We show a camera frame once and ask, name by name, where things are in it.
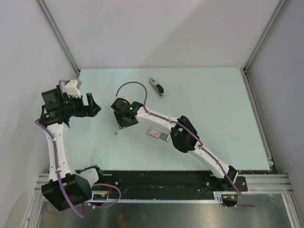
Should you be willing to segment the beige black stapler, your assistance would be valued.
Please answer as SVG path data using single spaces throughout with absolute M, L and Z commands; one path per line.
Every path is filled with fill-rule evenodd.
M 150 86 L 154 89 L 158 97 L 163 98 L 164 97 L 164 89 L 163 87 L 153 78 L 149 79 Z

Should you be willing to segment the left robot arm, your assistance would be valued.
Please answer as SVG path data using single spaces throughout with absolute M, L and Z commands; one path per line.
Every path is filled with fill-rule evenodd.
M 43 92 L 42 112 L 36 124 L 44 131 L 49 154 L 48 182 L 41 187 L 42 195 L 58 210 L 84 204 L 92 197 L 92 188 L 101 189 L 105 178 L 97 165 L 80 173 L 72 167 L 67 136 L 71 117 L 95 117 L 101 107 L 87 93 L 88 104 L 81 95 L 63 92 L 59 85 Z

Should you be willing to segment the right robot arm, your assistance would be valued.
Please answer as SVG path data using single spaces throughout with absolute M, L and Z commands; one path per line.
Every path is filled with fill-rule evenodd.
M 207 166 L 219 179 L 219 185 L 223 190 L 235 187 L 238 171 L 206 147 L 187 117 L 170 117 L 155 112 L 139 102 L 129 103 L 122 97 L 116 98 L 111 108 L 120 128 L 144 123 L 169 134 L 174 148 L 182 153 L 191 154 Z

